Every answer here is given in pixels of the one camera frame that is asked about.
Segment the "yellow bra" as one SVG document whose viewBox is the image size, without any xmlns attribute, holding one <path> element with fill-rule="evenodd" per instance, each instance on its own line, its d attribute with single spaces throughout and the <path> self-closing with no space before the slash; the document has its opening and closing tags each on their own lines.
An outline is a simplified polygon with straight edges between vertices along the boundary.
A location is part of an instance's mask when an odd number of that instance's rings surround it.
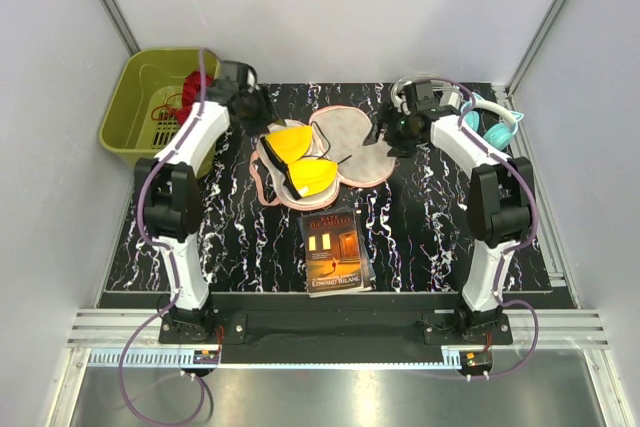
<svg viewBox="0 0 640 427">
<path fill-rule="evenodd" d="M 295 200 L 320 194 L 338 176 L 340 162 L 328 158 L 328 147 L 321 154 L 312 154 L 314 128 L 310 125 L 291 127 L 272 132 L 260 139 L 272 165 L 284 175 L 283 184 Z"/>
</svg>

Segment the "pink patterned mesh laundry bag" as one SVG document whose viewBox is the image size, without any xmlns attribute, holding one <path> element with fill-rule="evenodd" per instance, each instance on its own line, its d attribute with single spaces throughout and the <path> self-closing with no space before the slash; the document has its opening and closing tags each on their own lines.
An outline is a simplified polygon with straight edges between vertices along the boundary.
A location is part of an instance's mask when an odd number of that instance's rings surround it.
<svg viewBox="0 0 640 427">
<path fill-rule="evenodd" d="M 269 133 L 291 127 L 310 125 L 314 128 L 312 154 L 321 154 L 328 147 L 328 158 L 340 162 L 332 185 L 320 194 L 295 200 L 284 186 L 284 175 L 269 161 L 260 139 Z M 272 126 L 259 137 L 251 156 L 249 173 L 253 177 L 259 202 L 266 206 L 285 206 L 297 211 L 313 211 L 331 205 L 340 187 L 372 188 L 384 183 L 393 173 L 395 158 L 388 157 L 390 147 L 379 140 L 375 145 L 363 146 L 363 140 L 373 126 L 369 117 L 355 107 L 334 105 L 314 112 L 308 123 L 286 119 L 285 126 Z"/>
</svg>

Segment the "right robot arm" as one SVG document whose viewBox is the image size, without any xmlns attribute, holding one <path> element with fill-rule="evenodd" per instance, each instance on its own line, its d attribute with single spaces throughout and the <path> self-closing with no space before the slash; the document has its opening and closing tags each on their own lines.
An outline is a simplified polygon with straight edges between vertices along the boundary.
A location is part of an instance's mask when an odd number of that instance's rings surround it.
<svg viewBox="0 0 640 427">
<path fill-rule="evenodd" d="M 384 141 L 389 156 L 409 158 L 423 144 L 444 152 L 468 177 L 467 224 L 474 239 L 468 277 L 445 330 L 482 342 L 501 324 L 503 284 L 515 251 L 537 235 L 531 162 L 505 150 L 522 114 L 453 80 L 413 75 L 397 81 L 363 143 Z"/>
</svg>

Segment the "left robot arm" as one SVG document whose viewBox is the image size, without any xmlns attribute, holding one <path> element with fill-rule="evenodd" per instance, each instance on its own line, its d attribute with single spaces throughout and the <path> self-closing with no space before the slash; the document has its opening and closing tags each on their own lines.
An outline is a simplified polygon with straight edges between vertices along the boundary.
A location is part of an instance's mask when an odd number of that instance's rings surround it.
<svg viewBox="0 0 640 427">
<path fill-rule="evenodd" d="M 185 122 L 158 154 L 136 163 L 134 180 L 138 230 L 161 255 L 169 280 L 169 302 L 157 315 L 169 333 L 203 343 L 221 329 L 198 253 L 204 210 L 197 173 L 232 124 L 256 137 L 281 120 L 252 66 L 221 61 L 213 76 L 198 74 L 200 89 Z"/>
</svg>

